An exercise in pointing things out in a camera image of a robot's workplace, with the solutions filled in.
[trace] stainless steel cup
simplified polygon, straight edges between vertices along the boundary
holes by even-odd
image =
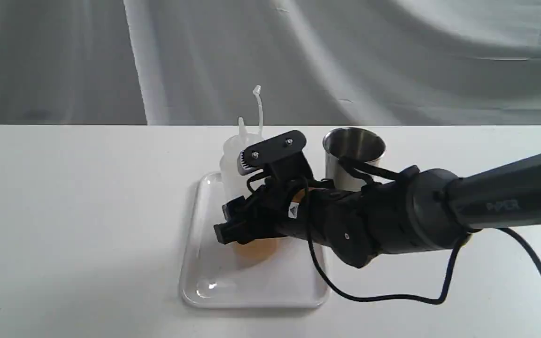
[[[348,156],[371,165],[378,165],[385,154],[385,142],[375,133],[361,128],[337,128],[323,139],[325,148],[325,176],[333,179],[335,188],[359,191],[365,182],[350,176],[338,163]]]

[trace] tabletop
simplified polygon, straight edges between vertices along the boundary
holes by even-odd
[[[301,130],[317,178],[331,127]],[[541,126],[372,127],[382,167],[468,176],[541,152]],[[237,128],[0,126],[0,337],[536,337],[541,279],[518,244],[478,233],[441,306],[350,302],[314,310],[202,310],[178,278],[195,188]],[[519,232],[541,257],[541,227]],[[360,296],[436,297],[449,252],[382,255],[330,277]]]

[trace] white tray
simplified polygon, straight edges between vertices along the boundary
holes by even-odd
[[[231,245],[216,241],[213,225],[225,221],[224,199],[221,174],[204,176],[181,270],[183,299],[208,308],[320,306],[329,288],[314,269],[305,240],[282,238],[273,256],[250,266],[236,258]],[[315,244],[315,252],[326,271],[324,249]]]

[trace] warning sticker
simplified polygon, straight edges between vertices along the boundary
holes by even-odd
[[[289,218],[298,218],[299,207],[300,207],[300,203],[296,203],[296,202],[289,203],[289,211],[287,212],[287,216],[289,216]]]

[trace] power cord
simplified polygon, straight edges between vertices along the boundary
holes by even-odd
[[[316,253],[314,253],[314,247],[312,242],[312,229],[309,222],[309,215],[310,215],[310,202],[309,202],[309,183],[308,180],[305,177],[301,178],[303,181],[303,184],[305,186],[304,189],[304,200],[305,200],[305,207],[307,211],[306,216],[306,237],[308,240],[309,250],[310,250],[310,257],[312,258],[312,262],[314,264],[314,267],[316,268],[316,271],[321,276],[321,278],[327,283],[327,285],[335,291],[338,295],[356,302],[376,302],[376,301],[386,301],[386,300],[411,300],[411,301],[419,301],[426,304],[431,305],[439,305],[445,302],[446,297],[448,296],[448,291],[450,288],[450,282],[452,280],[452,275],[455,269],[455,263],[456,263],[456,257],[460,251],[460,248],[466,243],[468,236],[464,236],[460,238],[456,243],[454,248],[452,249],[452,253],[450,254],[450,258],[448,259],[448,266],[446,268],[446,275],[444,277],[444,285],[442,286],[442,292],[440,293],[440,296],[438,298],[427,298],[427,297],[421,297],[417,295],[408,295],[408,294],[394,294],[394,295],[382,295],[382,296],[373,296],[373,297],[356,297],[353,295],[350,295],[348,293],[343,292],[340,290],[335,284],[329,280],[327,277],[327,274],[323,271],[323,269],[320,267],[320,264],[318,263],[318,259],[316,257]],[[526,242],[526,240],[523,239],[518,233],[515,231],[508,229],[508,228],[502,228],[498,229],[507,235],[510,235],[513,237],[523,248],[526,250],[527,254],[530,256],[532,261],[535,264],[535,267],[540,273],[541,276],[541,261],[535,251],[532,249],[532,247]]]

